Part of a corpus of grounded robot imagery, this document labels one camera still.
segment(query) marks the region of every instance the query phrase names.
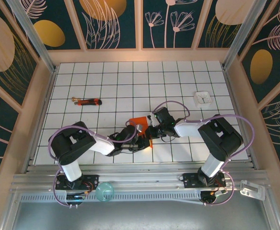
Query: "metal base plate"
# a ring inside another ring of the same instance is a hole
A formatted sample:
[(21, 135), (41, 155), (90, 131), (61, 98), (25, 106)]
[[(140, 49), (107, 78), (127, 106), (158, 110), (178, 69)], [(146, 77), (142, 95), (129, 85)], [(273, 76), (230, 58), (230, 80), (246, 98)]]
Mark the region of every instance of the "metal base plate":
[[(99, 175), (84, 175), (82, 182), (89, 185), (90, 189), (92, 189), (93, 185), (93, 190), (95, 190), (98, 186), (98, 179)], [(59, 175), (57, 177), (56, 190), (73, 190), (67, 186), (67, 183), (69, 183), (69, 181), (65, 175)], [(77, 190), (88, 190), (88, 187), (85, 184), (81, 184)]]
[(205, 186), (204, 184), (202, 184), (201, 181), (198, 180), (198, 173), (183, 174), (183, 182), (185, 188), (218, 188), (219, 186), (226, 187), (226, 182), (223, 173), (218, 173), (218, 175), (216, 176), (216, 181), (209, 186)]

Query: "grid tile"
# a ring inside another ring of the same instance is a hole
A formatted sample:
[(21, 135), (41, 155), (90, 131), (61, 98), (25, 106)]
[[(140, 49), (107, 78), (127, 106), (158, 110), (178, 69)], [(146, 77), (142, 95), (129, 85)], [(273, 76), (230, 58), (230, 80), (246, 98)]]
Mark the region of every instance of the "grid tile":
[[(111, 62), (62, 63), (48, 106), (44, 129), (35, 156), (36, 164), (54, 164), (47, 154), (49, 137), (62, 126), (83, 121), (92, 131), (108, 136), (120, 132), (132, 117), (149, 115), (166, 100), (184, 103), (191, 120), (215, 114), (234, 114), (224, 76), (218, 62)], [(213, 103), (209, 108), (196, 108), (193, 95), (208, 91)], [(101, 106), (79, 106), (71, 97), (101, 98)], [(174, 119), (187, 115), (175, 103), (164, 104)], [(239, 132), (237, 119), (226, 118)], [(200, 135), (153, 140), (153, 149), (107, 157), (88, 151), (79, 164), (147, 163), (205, 161), (209, 151)], [(235, 160), (247, 160), (246, 152)]]

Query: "white bracket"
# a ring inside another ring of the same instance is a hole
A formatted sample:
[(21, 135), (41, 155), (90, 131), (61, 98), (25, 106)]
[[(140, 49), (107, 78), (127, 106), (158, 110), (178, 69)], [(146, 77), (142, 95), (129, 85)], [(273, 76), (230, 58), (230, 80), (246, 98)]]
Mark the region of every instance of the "white bracket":
[(264, 186), (242, 180), (240, 182), (240, 193), (244, 196), (252, 197), (257, 200), (266, 199), (266, 189)]

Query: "white grid floor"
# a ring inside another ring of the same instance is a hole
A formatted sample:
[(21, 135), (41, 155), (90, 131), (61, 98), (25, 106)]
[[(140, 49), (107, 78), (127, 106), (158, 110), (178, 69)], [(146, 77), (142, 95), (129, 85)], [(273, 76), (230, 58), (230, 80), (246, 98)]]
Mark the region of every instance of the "white grid floor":
[[(212, 104), (196, 108), (193, 95), (208, 91)], [(78, 106), (71, 98), (101, 98), (101, 106)], [(54, 164), (47, 154), (49, 137), (63, 126), (83, 121), (88, 128), (108, 136), (120, 132), (132, 117), (147, 116), (158, 104), (184, 103), (190, 119), (234, 114), (218, 61), (61, 63), (39, 140), (35, 165)], [(178, 104), (167, 106), (174, 119), (184, 117)], [(235, 118), (227, 119), (240, 132)], [(153, 140), (153, 149), (107, 157), (88, 151), (79, 164), (205, 161), (209, 151), (201, 138), (176, 138), (169, 143)], [(234, 160), (247, 160), (246, 152)]]

